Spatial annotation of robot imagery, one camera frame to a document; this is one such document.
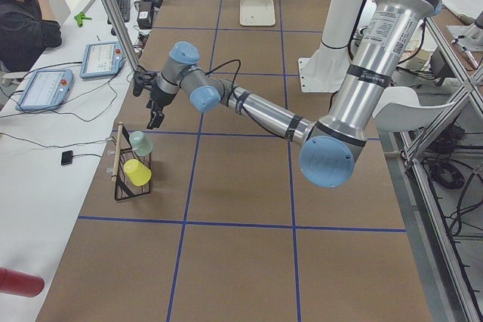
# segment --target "cardboard surface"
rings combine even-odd
[[[274,0],[274,27],[243,30],[239,0],[165,0],[142,63],[160,70],[191,41],[203,69],[240,59],[240,86],[315,121],[331,95],[300,91],[297,59],[318,48],[329,2]],[[128,95],[118,120],[146,131],[147,100]],[[165,114],[146,132],[151,194],[114,200],[106,148],[39,322],[430,321],[373,122],[351,180],[321,189],[297,145],[248,118],[200,115],[182,92]]]

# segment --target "white pillar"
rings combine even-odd
[[[352,35],[362,1],[331,0],[320,48],[311,58],[299,59],[302,92],[333,93],[339,90],[349,67],[345,46]]]

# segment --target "white desk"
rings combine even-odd
[[[100,0],[91,6],[78,28],[73,15],[89,0],[82,0],[78,8],[62,25],[63,44],[45,51],[34,65],[38,67],[56,63],[82,61],[88,43],[116,40],[110,34],[106,13]],[[131,9],[127,28],[134,42],[138,30],[136,12]],[[72,68],[75,83],[68,100],[106,83],[109,78],[82,81],[80,66]],[[110,135],[112,123],[118,114],[129,89],[131,68],[128,63],[110,83],[117,92],[113,104],[101,116],[83,122],[73,115],[47,112],[39,115],[17,115],[15,103],[9,100],[0,113],[0,132],[41,143],[42,145],[69,145],[104,140]],[[24,88],[24,81],[19,89]],[[58,112],[73,112],[85,119],[101,113],[114,98],[106,84],[99,90],[62,105]],[[106,144],[71,146],[65,149],[45,149],[32,143],[0,137],[0,266],[39,275],[45,288],[34,298],[0,293],[0,321],[34,321],[49,290],[54,273],[69,239],[78,212],[99,164],[95,156],[74,158],[71,165],[61,166],[62,151],[71,149],[74,155],[101,155]]]

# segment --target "light blue joint cap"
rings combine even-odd
[[[169,57],[182,64],[196,64],[199,61],[199,51],[193,44],[179,41],[169,52]]]
[[[442,8],[443,8],[443,4],[439,2],[438,5],[436,5],[435,15],[438,15],[439,13],[441,13]]]
[[[189,95],[189,101],[200,112],[211,111],[220,103],[220,100],[220,94],[213,86],[198,87]]]
[[[354,156],[341,141],[330,136],[315,136],[302,146],[299,165],[303,175],[323,188],[335,188],[354,172]]]

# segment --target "red object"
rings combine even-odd
[[[40,277],[0,267],[0,293],[35,297],[44,289],[44,285]]]

